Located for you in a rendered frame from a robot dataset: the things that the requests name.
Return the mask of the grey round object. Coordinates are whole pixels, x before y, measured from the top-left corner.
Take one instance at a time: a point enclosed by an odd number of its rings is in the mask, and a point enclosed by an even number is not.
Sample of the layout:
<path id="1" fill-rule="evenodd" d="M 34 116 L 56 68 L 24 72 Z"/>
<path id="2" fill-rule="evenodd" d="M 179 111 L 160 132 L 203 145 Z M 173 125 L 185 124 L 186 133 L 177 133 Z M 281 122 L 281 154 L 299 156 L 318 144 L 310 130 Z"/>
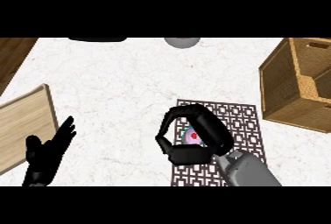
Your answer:
<path id="1" fill-rule="evenodd" d="M 174 48 L 186 49 L 194 47 L 198 44 L 201 39 L 200 38 L 166 38 L 164 40 L 167 44 L 173 46 Z"/>

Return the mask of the brown patterned placemat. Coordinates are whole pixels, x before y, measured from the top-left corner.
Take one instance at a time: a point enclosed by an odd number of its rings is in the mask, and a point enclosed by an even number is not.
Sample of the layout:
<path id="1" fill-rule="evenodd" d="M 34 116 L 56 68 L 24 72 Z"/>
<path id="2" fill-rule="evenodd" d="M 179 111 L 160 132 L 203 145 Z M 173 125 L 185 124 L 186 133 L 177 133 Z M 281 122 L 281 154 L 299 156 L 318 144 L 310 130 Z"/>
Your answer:
<path id="1" fill-rule="evenodd" d="M 177 105 L 200 103 L 219 117 L 232 133 L 234 149 L 247 151 L 266 163 L 262 130 L 254 105 L 213 101 L 177 100 Z M 210 164 L 171 167 L 171 186 L 229 186 L 226 176 L 219 173 L 216 161 Z"/>

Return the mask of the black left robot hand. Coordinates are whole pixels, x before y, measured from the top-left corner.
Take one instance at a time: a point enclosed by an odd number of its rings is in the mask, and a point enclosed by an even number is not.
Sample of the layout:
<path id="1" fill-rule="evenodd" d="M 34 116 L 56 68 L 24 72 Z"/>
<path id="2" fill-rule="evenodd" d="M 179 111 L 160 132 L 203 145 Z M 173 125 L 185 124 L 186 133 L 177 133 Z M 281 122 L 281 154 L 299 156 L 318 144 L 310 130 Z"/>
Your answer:
<path id="1" fill-rule="evenodd" d="M 28 167 L 22 186 L 47 186 L 58 174 L 62 157 L 75 136 L 74 117 L 64 121 L 50 140 L 41 143 L 37 136 L 25 139 L 25 160 Z"/>

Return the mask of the black flat object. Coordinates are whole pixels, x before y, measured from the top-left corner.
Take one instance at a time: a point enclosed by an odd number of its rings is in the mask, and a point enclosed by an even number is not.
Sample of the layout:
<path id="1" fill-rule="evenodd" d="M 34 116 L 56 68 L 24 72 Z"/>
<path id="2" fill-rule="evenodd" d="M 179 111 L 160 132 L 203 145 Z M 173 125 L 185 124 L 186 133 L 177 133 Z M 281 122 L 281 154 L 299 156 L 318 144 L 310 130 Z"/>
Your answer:
<path id="1" fill-rule="evenodd" d="M 127 38 L 70 38 L 71 40 L 75 41 L 83 41 L 83 42 L 99 42 L 99 43 L 108 43 L 108 42 L 121 42 Z"/>

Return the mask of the brown wicker basket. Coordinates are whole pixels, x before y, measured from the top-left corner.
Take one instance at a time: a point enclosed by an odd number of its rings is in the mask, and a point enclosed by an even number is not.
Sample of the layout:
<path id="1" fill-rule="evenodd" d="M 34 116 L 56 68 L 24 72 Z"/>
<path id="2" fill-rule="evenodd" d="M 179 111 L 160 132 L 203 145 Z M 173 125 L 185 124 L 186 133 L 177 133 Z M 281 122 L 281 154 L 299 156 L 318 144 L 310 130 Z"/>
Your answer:
<path id="1" fill-rule="evenodd" d="M 284 38 L 259 73 L 263 119 L 331 133 L 331 38 Z"/>

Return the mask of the brown wooden panel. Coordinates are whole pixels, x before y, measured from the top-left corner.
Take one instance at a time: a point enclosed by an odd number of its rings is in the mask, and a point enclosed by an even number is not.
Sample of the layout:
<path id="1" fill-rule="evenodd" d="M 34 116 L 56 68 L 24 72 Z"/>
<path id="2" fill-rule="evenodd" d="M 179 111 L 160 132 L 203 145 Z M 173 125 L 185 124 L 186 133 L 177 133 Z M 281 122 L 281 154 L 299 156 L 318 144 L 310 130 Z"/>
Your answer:
<path id="1" fill-rule="evenodd" d="M 16 74 L 37 38 L 0 38 L 0 95 Z"/>

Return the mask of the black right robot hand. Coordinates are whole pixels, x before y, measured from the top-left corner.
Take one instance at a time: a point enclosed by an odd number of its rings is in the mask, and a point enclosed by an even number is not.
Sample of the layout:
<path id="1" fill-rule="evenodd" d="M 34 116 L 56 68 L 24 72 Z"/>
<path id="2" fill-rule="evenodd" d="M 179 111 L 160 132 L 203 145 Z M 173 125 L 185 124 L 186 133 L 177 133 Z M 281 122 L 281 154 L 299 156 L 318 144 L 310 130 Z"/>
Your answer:
<path id="1" fill-rule="evenodd" d="M 164 137 L 173 120 L 182 117 L 188 119 L 205 147 L 198 144 L 173 145 Z M 213 155 L 223 156 L 234 148 L 232 133 L 216 114 L 201 104 L 170 108 L 163 118 L 155 140 L 174 165 L 208 164 Z"/>

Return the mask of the pink frosted cupcake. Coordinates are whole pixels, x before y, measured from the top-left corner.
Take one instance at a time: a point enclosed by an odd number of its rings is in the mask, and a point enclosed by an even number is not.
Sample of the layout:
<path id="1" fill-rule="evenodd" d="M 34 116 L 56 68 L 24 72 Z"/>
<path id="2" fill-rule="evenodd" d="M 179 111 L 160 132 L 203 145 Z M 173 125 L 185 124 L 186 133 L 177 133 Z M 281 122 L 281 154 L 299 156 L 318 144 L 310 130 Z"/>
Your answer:
<path id="1" fill-rule="evenodd" d="M 198 144 L 203 145 L 203 139 L 198 136 L 192 126 L 177 127 L 174 132 L 176 144 Z"/>

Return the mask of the pale wooden cutting board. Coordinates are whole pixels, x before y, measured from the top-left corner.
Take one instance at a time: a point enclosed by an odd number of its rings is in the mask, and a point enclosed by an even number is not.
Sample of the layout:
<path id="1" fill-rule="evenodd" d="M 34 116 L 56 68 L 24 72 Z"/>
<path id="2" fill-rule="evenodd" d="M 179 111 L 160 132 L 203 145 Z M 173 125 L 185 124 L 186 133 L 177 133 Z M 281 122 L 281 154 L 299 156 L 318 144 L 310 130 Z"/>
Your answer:
<path id="1" fill-rule="evenodd" d="M 38 136 L 41 142 L 58 131 L 58 118 L 49 85 L 0 106 L 0 175 L 27 161 L 27 137 Z"/>

